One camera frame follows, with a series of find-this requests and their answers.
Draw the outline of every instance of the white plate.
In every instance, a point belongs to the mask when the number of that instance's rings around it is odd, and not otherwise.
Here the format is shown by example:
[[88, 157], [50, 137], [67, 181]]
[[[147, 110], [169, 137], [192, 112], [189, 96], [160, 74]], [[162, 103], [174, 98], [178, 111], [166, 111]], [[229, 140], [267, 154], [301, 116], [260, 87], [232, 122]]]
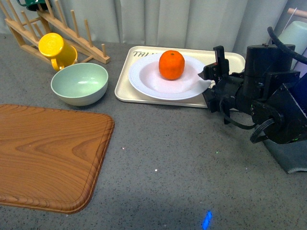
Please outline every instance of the white plate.
[[147, 96], [162, 100], [183, 100], [203, 93], [211, 84], [198, 76], [204, 64], [199, 60], [183, 55], [185, 68], [177, 80], [164, 79], [159, 72], [159, 59], [162, 53], [142, 57], [129, 70], [131, 85]]

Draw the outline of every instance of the countertop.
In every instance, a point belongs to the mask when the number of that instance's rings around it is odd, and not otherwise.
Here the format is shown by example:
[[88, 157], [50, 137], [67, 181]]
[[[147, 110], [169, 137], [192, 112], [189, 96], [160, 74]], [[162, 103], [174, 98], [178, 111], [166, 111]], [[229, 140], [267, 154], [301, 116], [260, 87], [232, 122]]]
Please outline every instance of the countertop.
[[[0, 34], [0, 103], [110, 115], [115, 129], [92, 200], [65, 215], [0, 206], [0, 229], [211, 230], [307, 229], [307, 174], [287, 174], [251, 130], [224, 125], [207, 109], [126, 103], [114, 89], [134, 45], [106, 43], [106, 94], [76, 107], [51, 90], [51, 65]], [[250, 124], [247, 115], [232, 118]]]

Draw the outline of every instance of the black robotic arm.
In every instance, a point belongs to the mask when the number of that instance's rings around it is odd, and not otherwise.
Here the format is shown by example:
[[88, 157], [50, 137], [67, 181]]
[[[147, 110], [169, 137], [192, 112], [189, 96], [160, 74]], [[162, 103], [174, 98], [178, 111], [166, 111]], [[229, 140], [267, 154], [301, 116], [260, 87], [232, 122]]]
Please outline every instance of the black robotic arm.
[[[292, 59], [307, 64], [307, 58], [297, 54], [294, 45], [284, 45], [268, 32], [274, 45], [247, 47], [245, 69], [229, 74], [229, 62], [224, 48], [214, 49], [216, 62], [204, 67], [205, 80], [215, 85], [204, 93], [208, 109], [221, 112], [224, 123], [243, 129], [259, 125], [250, 140], [253, 143], [270, 139], [278, 144], [307, 139], [307, 75], [291, 69]], [[254, 125], [246, 126], [230, 118], [230, 109], [251, 116]]]

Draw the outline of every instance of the gray cloth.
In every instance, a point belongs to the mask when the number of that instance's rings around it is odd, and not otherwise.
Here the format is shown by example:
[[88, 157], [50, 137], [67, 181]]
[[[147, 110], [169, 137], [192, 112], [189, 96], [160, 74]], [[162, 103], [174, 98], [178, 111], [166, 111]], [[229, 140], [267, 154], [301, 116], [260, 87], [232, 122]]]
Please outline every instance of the gray cloth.
[[300, 141], [279, 145], [273, 141], [263, 142], [271, 155], [287, 173], [307, 172], [307, 142]]

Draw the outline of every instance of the dish rack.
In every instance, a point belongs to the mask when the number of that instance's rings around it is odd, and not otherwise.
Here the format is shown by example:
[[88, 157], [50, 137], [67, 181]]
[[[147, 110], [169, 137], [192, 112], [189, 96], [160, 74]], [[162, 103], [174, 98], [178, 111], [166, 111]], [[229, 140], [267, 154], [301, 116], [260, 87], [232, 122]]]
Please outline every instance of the dish rack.
[[[0, 0], [0, 8], [2, 9], [6, 17], [5, 22], [7, 26], [9, 27], [11, 33], [16, 38], [17, 43], [22, 50], [50, 64], [50, 61], [46, 57], [44, 57], [38, 50], [39, 40], [42, 36], [44, 36], [44, 33], [40, 30], [39, 26], [37, 25], [37, 22], [42, 23], [43, 28], [45, 30], [45, 34], [51, 33], [51, 29], [49, 26], [50, 23], [51, 25], [59, 29], [62, 33], [64, 33], [66, 36], [68, 36], [71, 39], [67, 40], [67, 42], [70, 45], [74, 46], [78, 52], [87, 56], [86, 59], [80, 61], [79, 63], [88, 62], [91, 59], [95, 59], [104, 64], [107, 64], [110, 61], [110, 57], [106, 54], [105, 44], [101, 45], [102, 50], [98, 49], [93, 45], [87, 19], [84, 20], [84, 24], [87, 31], [88, 40], [81, 37], [79, 34], [74, 10], [71, 10], [74, 30], [72, 30], [67, 26], [66, 20], [62, 13], [58, 0], [55, 0], [54, 3], [60, 15], [60, 20], [54, 16], [49, 0], [45, 0], [48, 11], [43, 10], [42, 7], [38, 5], [39, 9], [36, 11], [38, 17], [31, 20], [28, 19], [24, 11], [21, 11], [21, 14], [24, 18], [24, 22], [22, 22], [19, 16], [17, 15], [16, 10], [14, 9], [11, 1], [6, 0], [6, 2], [14, 17], [12, 18], [10, 16], [10, 14], [4, 7], [1, 0]], [[28, 40], [31, 43], [31, 45], [28, 45], [24, 40], [24, 38]]]

